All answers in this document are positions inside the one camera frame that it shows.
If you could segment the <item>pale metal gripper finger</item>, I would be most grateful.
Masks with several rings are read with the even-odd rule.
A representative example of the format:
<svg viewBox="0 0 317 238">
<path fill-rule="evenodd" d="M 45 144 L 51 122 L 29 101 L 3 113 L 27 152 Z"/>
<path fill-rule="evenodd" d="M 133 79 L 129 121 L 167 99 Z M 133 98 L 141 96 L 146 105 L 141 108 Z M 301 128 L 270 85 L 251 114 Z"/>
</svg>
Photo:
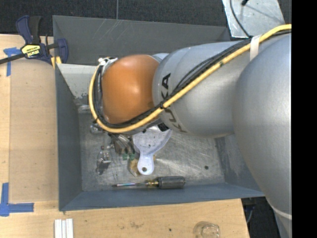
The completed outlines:
<svg viewBox="0 0 317 238">
<path fill-rule="evenodd" d="M 100 158 L 110 158 L 111 145 L 102 145 L 100 150 Z"/>
<path fill-rule="evenodd" d="M 104 171 L 109 167 L 111 163 L 111 160 L 99 158 L 97 159 L 97 167 L 96 167 L 96 173 L 98 175 L 102 175 Z"/>
</svg>

